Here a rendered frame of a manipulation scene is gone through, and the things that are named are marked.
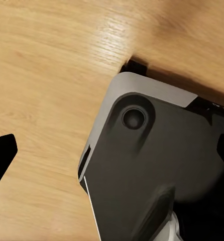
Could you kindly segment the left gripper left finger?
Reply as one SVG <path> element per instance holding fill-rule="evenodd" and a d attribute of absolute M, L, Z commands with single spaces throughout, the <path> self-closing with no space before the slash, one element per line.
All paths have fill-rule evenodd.
<path fill-rule="evenodd" d="M 13 134 L 0 137 L 0 180 L 17 152 L 18 147 Z"/>

